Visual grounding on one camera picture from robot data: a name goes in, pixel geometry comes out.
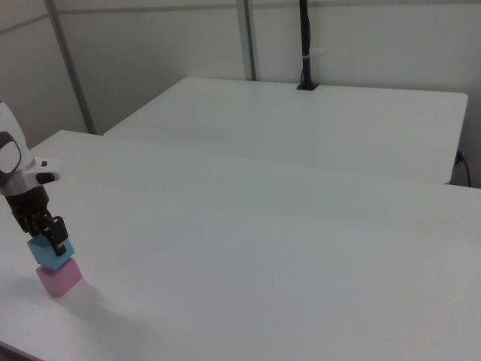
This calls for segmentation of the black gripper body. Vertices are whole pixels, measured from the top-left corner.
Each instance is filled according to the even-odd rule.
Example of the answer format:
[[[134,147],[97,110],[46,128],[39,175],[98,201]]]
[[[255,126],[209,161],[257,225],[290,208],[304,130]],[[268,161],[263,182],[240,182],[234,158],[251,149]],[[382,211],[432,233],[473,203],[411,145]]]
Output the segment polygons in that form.
[[[51,216],[50,212],[47,210],[49,197],[44,186],[34,187],[25,193],[15,196],[6,196],[5,198],[21,229],[22,218],[28,217],[34,220],[37,224],[39,229],[38,234],[44,231],[44,227],[46,226],[45,217]]]

